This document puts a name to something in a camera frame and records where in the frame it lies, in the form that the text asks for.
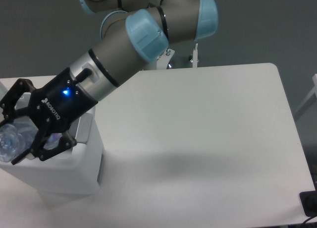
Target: black cable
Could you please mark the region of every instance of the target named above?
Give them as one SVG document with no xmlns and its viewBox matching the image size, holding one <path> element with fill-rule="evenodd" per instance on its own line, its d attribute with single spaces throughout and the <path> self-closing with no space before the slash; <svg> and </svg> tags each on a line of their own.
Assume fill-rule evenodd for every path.
<svg viewBox="0 0 317 228">
<path fill-rule="evenodd" d="M 299 227 L 299 228 L 304 228 L 305 227 L 305 224 L 307 223 L 307 222 L 309 222 L 310 220 L 312 220 L 312 219 L 314 219 L 314 218 L 316 218 L 317 217 L 317 215 L 316 216 L 313 216 L 313 217 L 309 217 L 306 221 L 304 221 L 302 224 L 301 224 L 301 226 Z"/>
</svg>

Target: black connector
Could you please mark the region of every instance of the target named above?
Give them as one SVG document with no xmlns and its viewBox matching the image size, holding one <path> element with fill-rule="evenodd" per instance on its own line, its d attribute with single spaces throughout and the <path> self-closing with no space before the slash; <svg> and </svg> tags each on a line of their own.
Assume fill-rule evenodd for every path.
<svg viewBox="0 0 317 228">
<path fill-rule="evenodd" d="M 305 215 L 308 217 L 317 216 L 317 191 L 301 192 L 299 196 Z"/>
</svg>

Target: blue led light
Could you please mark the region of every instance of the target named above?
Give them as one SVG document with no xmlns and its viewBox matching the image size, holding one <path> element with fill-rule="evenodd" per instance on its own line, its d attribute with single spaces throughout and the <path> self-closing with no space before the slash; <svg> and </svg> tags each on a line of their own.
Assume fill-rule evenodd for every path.
<svg viewBox="0 0 317 228">
<path fill-rule="evenodd" d="M 66 90 L 64 90 L 63 94 L 66 95 L 66 96 L 69 96 L 69 94 L 70 94 L 69 89 L 67 88 Z"/>
</svg>

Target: white table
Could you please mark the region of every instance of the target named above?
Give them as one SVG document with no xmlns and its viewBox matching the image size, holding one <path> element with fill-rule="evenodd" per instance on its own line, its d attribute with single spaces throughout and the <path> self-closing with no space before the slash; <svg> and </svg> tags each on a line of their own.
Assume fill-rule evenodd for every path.
<svg viewBox="0 0 317 228">
<path fill-rule="evenodd" d="M 40 87 L 50 78 L 31 79 Z M 100 192 L 39 193 L 0 171 L 1 228 L 250 228 L 306 219 L 299 193 L 314 186 L 272 64 L 139 72 L 98 104 L 96 121 L 106 149 Z"/>
</svg>

